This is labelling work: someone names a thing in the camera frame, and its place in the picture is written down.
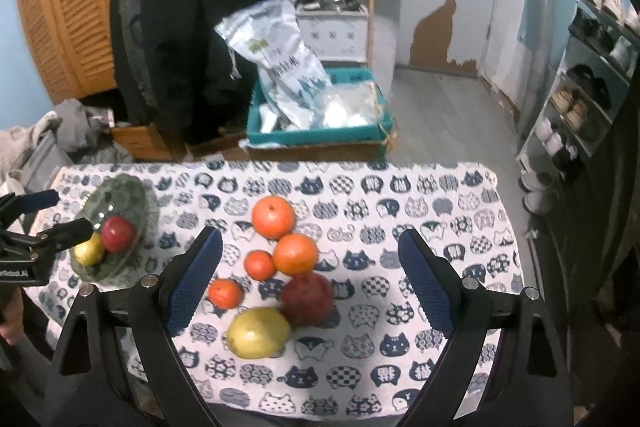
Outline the person's left hand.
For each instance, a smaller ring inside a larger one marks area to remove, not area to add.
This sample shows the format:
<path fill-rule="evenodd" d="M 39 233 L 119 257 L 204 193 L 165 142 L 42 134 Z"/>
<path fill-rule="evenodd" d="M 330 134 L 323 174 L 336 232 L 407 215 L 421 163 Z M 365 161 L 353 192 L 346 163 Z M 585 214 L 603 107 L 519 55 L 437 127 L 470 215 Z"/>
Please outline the person's left hand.
<path fill-rule="evenodd" d="M 24 338 L 24 305 L 22 293 L 15 288 L 9 302 L 2 308 L 4 322 L 0 325 L 0 335 L 10 346 L 18 345 Z"/>

